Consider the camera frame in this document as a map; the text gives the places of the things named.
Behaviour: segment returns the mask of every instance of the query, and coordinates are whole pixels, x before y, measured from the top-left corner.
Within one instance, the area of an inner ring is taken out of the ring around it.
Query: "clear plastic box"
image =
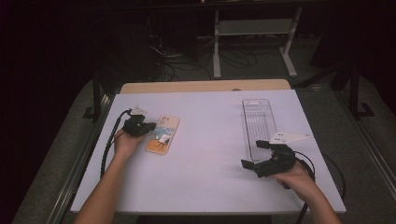
[[[276,133],[270,103],[266,99],[245,99],[242,106],[247,157],[252,161],[267,161],[271,150],[257,147],[256,141],[270,141]]]

